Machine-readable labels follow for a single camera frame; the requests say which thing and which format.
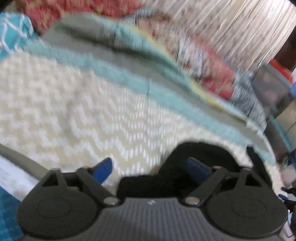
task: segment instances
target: blue carpet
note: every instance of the blue carpet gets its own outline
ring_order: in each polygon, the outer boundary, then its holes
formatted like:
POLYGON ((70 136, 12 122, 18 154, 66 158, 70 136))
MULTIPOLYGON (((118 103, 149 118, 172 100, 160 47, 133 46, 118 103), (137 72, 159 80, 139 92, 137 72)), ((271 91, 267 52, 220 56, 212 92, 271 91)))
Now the blue carpet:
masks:
POLYGON ((19 200, 0 187, 0 241, 15 241, 22 237, 17 223, 19 200))

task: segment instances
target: orange object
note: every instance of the orange object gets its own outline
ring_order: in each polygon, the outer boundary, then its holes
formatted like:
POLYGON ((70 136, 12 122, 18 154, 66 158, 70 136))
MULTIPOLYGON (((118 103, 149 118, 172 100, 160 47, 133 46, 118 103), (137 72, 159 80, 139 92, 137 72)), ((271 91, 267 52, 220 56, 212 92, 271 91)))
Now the orange object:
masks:
POLYGON ((272 59, 269 64, 280 72, 289 81, 289 83, 294 84, 292 72, 290 70, 281 66, 281 64, 275 59, 272 59))

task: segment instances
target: beige striped curtain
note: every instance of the beige striped curtain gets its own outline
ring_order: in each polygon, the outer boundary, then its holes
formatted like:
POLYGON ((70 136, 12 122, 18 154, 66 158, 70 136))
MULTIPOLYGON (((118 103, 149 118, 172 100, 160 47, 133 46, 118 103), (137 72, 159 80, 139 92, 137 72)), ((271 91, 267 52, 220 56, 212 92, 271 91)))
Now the beige striped curtain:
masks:
POLYGON ((296 7, 288 0, 142 1, 169 13, 177 25, 201 35, 245 70, 269 62, 296 25, 296 7))

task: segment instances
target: black fabric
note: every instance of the black fabric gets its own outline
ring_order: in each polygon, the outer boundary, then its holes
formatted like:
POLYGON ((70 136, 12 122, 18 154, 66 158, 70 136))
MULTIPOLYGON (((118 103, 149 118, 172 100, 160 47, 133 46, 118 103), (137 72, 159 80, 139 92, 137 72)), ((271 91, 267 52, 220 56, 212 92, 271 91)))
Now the black fabric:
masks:
MULTIPOLYGON (((248 148, 247 153, 251 159, 254 159, 255 171, 271 187, 271 179, 259 156, 254 152, 253 148, 248 148)), ((117 197, 121 200, 126 197, 186 197, 198 187, 186 170, 186 160, 189 157, 194 157, 209 167, 222 166, 230 172, 239 172, 241 170, 232 155, 225 149, 202 142, 185 142, 178 145, 168 156, 157 175, 122 178, 119 183, 117 197)))

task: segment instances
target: silver screw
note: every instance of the silver screw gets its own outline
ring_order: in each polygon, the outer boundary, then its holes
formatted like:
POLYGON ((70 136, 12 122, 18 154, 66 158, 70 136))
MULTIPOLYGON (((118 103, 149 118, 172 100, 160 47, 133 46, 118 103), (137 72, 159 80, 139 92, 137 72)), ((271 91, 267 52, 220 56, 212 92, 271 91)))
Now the silver screw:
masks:
POLYGON ((106 197, 103 200, 104 204, 107 204, 109 206, 113 206, 119 203, 119 199, 117 197, 106 197))
POLYGON ((185 199, 185 202, 188 205, 198 205, 200 203, 200 200, 197 197, 187 197, 185 199))

